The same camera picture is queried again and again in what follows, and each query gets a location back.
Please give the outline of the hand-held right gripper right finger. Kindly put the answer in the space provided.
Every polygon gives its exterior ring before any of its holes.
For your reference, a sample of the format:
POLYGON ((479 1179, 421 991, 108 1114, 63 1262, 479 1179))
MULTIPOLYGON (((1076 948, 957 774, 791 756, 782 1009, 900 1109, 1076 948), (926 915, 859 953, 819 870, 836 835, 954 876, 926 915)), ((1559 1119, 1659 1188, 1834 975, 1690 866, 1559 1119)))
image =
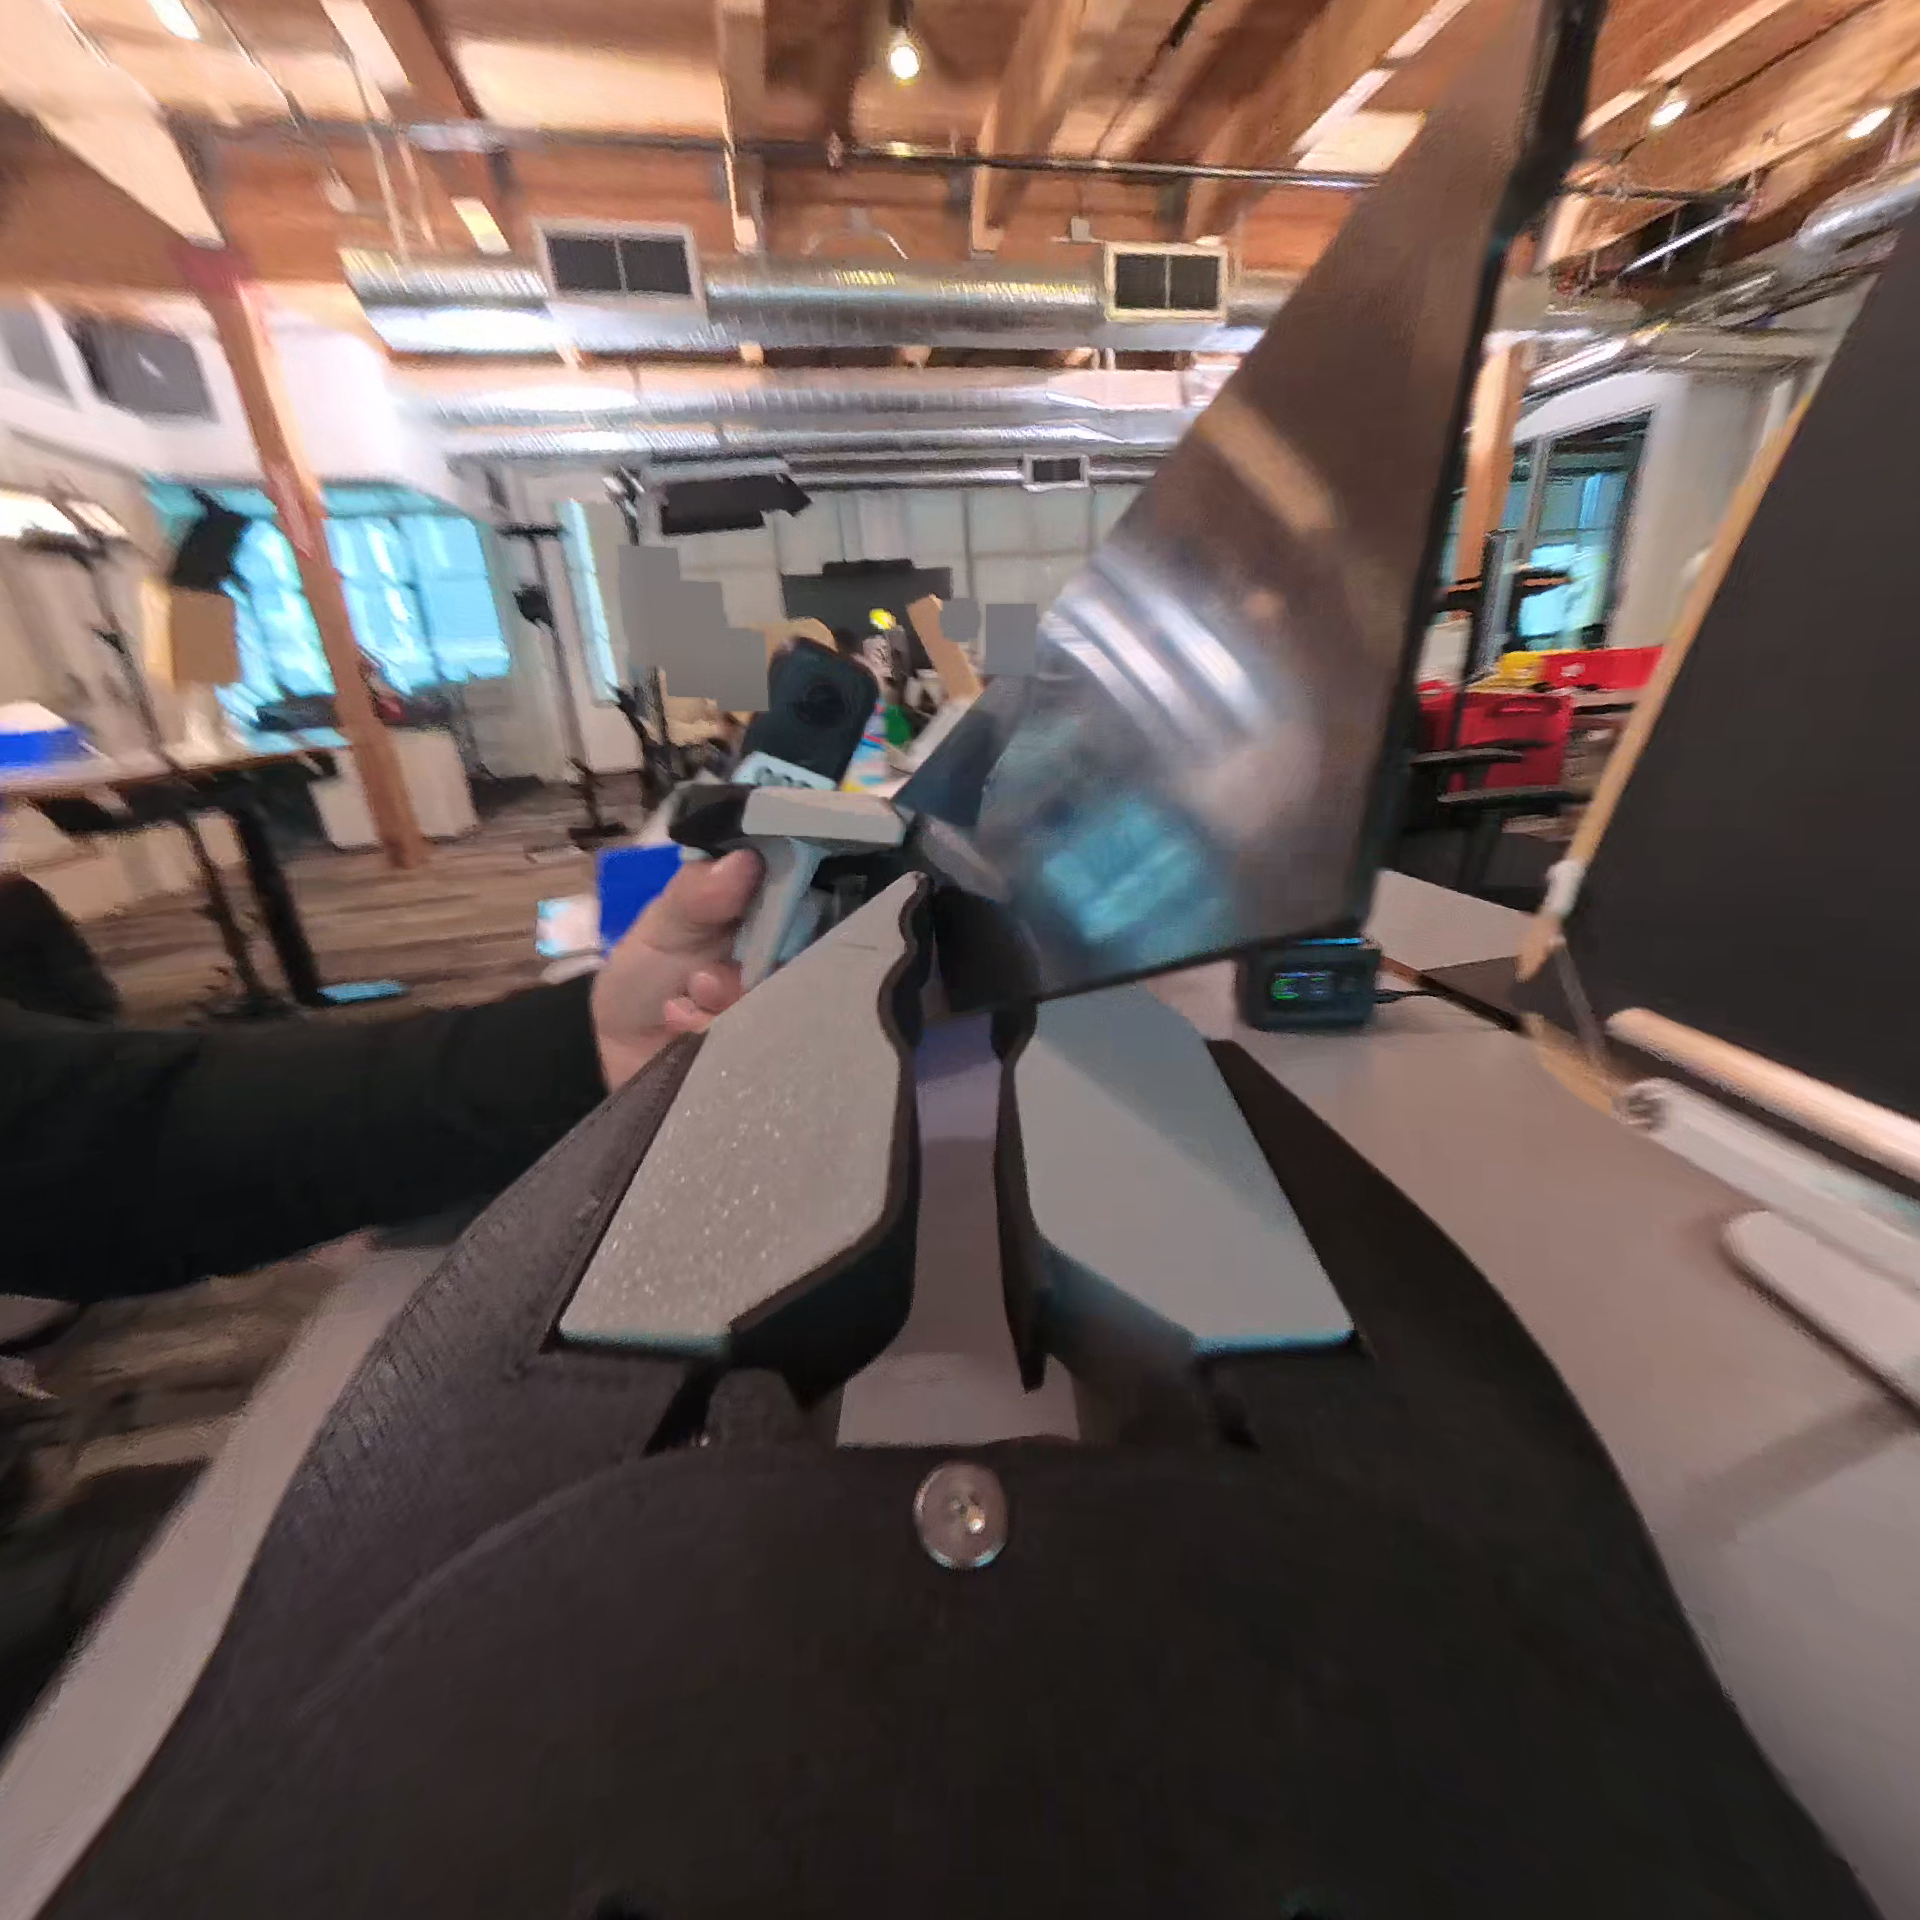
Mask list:
POLYGON ((1027 1385, 1330 1353, 1356 1326, 1205 1035, 1158 997, 994 1027, 999 1278, 1027 1385))

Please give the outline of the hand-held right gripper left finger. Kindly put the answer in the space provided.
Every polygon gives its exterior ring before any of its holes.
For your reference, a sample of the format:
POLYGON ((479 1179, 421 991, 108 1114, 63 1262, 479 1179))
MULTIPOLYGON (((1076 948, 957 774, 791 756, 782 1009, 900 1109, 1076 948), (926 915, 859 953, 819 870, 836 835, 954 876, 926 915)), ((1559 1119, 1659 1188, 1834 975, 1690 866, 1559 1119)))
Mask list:
POLYGON ((920 876, 702 1035, 557 1322, 584 1353, 838 1393, 899 1335, 918 1230, 920 876))

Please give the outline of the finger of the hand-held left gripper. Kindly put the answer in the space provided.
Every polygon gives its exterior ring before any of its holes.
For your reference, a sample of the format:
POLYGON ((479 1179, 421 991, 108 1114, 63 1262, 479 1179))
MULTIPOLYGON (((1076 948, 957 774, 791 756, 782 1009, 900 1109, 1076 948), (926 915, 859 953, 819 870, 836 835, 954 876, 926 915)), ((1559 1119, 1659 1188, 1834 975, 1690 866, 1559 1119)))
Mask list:
POLYGON ((987 906, 1007 902, 1006 876, 955 822, 932 814, 909 814, 906 818, 902 858, 939 890, 954 890, 987 906))
POLYGON ((832 858, 893 853, 908 821, 872 794, 812 786, 749 786, 736 846, 759 858, 759 892, 734 946, 743 978, 767 978, 821 931, 821 866, 832 858))

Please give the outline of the blue plastic bin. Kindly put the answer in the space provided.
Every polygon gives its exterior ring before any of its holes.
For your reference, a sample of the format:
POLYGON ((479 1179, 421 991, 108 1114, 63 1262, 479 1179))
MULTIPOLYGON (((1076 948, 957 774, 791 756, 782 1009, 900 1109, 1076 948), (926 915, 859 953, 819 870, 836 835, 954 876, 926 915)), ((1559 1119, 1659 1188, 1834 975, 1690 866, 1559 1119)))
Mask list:
POLYGON ((684 849, 672 838, 598 849, 595 858, 596 941, 610 953, 651 901, 680 870, 684 849))

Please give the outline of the dark glossy sheet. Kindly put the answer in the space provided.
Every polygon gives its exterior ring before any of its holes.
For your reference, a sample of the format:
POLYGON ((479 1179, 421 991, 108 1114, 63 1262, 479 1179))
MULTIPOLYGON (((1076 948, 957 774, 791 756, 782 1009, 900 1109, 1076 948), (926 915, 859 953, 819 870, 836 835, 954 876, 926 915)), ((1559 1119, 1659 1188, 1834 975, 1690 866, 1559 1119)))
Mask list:
POLYGON ((957 1014, 1356 923, 1380 866, 1455 458, 1515 237, 1576 151, 1604 5, 1493 43, 900 805, 1007 902, 930 883, 957 1014))

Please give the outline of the person's left hand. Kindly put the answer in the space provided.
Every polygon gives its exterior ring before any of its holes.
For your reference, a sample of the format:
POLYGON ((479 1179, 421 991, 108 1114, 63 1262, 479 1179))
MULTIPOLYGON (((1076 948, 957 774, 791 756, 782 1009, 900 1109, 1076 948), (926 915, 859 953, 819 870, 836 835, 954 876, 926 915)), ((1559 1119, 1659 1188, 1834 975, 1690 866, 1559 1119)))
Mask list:
POLYGON ((589 995, 608 1092, 743 999, 736 938, 759 890, 760 858, 751 851, 684 863, 608 953, 589 995))

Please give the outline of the black light stand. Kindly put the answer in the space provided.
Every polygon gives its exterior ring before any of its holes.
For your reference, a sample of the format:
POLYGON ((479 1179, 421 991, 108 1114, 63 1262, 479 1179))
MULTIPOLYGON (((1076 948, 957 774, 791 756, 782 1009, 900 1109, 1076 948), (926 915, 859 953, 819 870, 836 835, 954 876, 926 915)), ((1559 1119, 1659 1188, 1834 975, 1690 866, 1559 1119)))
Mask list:
POLYGON ((504 518, 499 535, 517 548, 523 580, 514 587, 514 606, 522 620, 544 636, 551 658, 551 674, 557 691, 560 741, 570 783, 580 803, 583 818, 566 830, 566 838, 583 853, 598 854, 627 835, 627 826, 608 814, 600 794, 600 774, 591 764, 580 701, 574 691, 571 657, 560 626, 556 574, 549 551, 560 547, 560 527, 551 522, 504 518))

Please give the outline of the dark charging case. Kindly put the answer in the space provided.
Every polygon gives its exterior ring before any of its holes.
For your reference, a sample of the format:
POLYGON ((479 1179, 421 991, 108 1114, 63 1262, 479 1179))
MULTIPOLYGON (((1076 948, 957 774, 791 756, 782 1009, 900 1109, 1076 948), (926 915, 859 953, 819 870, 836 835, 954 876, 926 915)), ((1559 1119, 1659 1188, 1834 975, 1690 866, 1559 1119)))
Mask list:
POLYGON ((1354 1033, 1379 1006, 1380 948, 1363 935, 1256 946, 1234 967, 1242 1023, 1260 1033, 1354 1033))

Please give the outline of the black office chair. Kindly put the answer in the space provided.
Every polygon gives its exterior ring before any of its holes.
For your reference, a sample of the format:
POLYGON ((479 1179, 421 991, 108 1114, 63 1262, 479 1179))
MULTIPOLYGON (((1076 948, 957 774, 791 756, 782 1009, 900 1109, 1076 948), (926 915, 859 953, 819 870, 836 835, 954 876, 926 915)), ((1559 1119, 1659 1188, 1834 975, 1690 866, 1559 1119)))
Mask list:
POLYGON ((1563 783, 1493 783, 1522 761, 1508 748, 1451 748, 1407 756, 1394 874, 1485 899, 1508 826, 1555 821, 1581 797, 1563 783))

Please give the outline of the brown-edged desk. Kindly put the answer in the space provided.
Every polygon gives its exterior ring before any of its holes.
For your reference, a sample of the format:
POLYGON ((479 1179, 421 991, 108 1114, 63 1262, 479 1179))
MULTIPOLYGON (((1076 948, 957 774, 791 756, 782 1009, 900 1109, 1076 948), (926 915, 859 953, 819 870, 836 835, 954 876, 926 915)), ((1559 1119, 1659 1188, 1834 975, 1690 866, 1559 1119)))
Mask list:
POLYGON ((40 814, 85 810, 90 817, 130 818, 132 828, 167 828, 182 836, 197 876, 199 906, 214 926, 229 963, 232 997, 226 1019, 262 1019, 348 1003, 344 987, 331 987, 306 938, 292 883, 261 814, 258 790, 283 765, 306 781, 331 778, 344 753, 344 734, 331 729, 245 734, 229 749, 182 758, 155 749, 130 756, 87 753, 74 761, 6 765, 5 803, 40 814), (251 923, 267 938, 283 980, 277 990, 262 975, 250 923, 235 915, 226 879, 202 833, 202 817, 219 814, 232 830, 251 899, 251 923))

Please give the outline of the white air vent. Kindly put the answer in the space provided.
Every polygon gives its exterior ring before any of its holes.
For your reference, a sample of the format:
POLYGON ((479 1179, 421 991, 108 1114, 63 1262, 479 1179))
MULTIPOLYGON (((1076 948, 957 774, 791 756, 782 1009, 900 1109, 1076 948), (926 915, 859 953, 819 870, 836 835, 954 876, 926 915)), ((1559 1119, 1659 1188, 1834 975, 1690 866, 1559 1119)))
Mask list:
POLYGON ((672 223, 538 223, 546 287, 574 305, 703 309, 691 228, 672 223))
POLYGON ((1110 322, 1219 322, 1229 291, 1231 255, 1222 246, 1102 246, 1102 310, 1110 322))

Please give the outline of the white board stand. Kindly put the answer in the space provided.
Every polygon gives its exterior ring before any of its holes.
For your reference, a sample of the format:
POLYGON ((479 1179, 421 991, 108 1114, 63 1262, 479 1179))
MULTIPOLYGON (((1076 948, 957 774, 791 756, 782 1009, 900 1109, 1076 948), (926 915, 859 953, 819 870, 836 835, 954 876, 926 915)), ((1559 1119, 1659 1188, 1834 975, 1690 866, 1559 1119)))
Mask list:
POLYGON ((1606 1037, 1652 1068, 1616 1115, 1730 1188, 1735 1269, 1917 1409, 1917 1124, 1770 1057, 1632 1009, 1606 1037))

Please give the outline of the red storage bin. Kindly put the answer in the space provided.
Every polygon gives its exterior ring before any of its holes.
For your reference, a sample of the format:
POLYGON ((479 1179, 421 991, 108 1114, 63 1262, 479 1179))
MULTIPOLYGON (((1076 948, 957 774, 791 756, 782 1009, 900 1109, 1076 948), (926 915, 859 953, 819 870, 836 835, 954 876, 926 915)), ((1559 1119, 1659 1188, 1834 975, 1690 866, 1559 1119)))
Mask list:
POLYGON ((1663 658, 1662 644, 1515 649, 1499 658, 1495 684, 1563 692, 1637 692, 1663 658))

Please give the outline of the black wood-framed board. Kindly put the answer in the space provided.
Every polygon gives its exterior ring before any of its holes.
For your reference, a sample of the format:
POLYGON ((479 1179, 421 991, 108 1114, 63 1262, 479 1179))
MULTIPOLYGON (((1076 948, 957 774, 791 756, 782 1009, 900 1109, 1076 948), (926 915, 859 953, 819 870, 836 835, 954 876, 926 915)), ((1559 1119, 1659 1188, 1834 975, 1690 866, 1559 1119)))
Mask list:
POLYGON ((1730 524, 1519 1006, 1915 1193, 1915 222, 1730 524))

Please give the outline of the silver air duct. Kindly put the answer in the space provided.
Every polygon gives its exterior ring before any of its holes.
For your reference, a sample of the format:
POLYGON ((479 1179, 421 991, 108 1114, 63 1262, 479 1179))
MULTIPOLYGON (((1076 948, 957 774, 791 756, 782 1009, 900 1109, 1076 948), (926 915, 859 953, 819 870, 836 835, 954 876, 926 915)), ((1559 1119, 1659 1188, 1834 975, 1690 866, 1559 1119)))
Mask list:
POLYGON ((1222 310, 1123 315, 1102 267, 1043 275, 1014 262, 822 262, 728 255, 693 295, 556 293, 514 261, 398 258, 350 250, 344 285, 373 333, 411 356, 957 347, 994 351, 1246 351, 1299 284, 1234 271, 1222 310))

